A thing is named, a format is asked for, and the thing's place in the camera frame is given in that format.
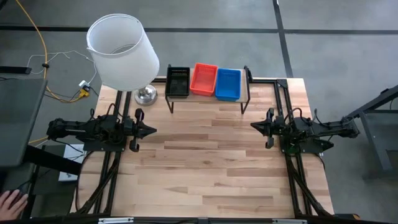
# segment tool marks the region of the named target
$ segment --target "red basket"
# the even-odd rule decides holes
[[[196,63],[190,85],[192,93],[211,96],[216,86],[217,68],[217,65]]]

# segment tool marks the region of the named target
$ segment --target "silver lamp base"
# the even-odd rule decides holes
[[[157,91],[154,86],[147,85],[145,88],[134,90],[134,99],[140,106],[150,106],[156,102]]]

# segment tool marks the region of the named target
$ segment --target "white lamp shade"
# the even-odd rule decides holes
[[[87,45],[103,84],[116,90],[144,88],[159,72],[159,59],[135,17],[98,19],[88,30]]]

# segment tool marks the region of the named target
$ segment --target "blue basket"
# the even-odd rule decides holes
[[[219,68],[217,71],[216,97],[219,100],[236,101],[241,97],[241,71]]]

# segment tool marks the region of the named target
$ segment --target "yellow cable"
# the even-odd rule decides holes
[[[24,11],[26,17],[30,20],[30,23],[32,23],[32,25],[35,27],[35,29],[36,29],[36,31],[37,31],[37,33],[38,33],[38,35],[39,35],[39,37],[40,37],[40,39],[42,41],[42,44],[43,44],[44,61],[47,64],[47,48],[45,47],[45,43],[44,43],[44,39],[43,39],[42,34],[40,33],[39,29],[37,28],[35,22],[33,22],[32,18],[30,18],[30,15],[27,13],[27,11],[22,6],[22,4],[18,0],[15,0],[15,1],[18,3],[19,7],[21,7],[21,9]],[[46,79],[46,77],[47,77],[47,68],[44,68],[44,79]],[[73,103],[73,102],[76,102],[76,101],[78,101],[78,100],[80,100],[80,99],[82,99],[84,97],[84,96],[80,95],[77,99],[74,99],[74,100],[69,100],[69,101],[68,100],[63,100],[63,99],[59,98],[57,95],[53,94],[48,86],[46,86],[46,89],[54,98],[56,98],[57,100],[61,101],[62,103]]]
[[[38,141],[43,141],[43,140],[47,139],[47,137],[48,136],[42,137],[41,139],[36,139],[36,140],[30,141],[29,144],[32,144],[32,143],[35,143],[35,142],[38,142]]]

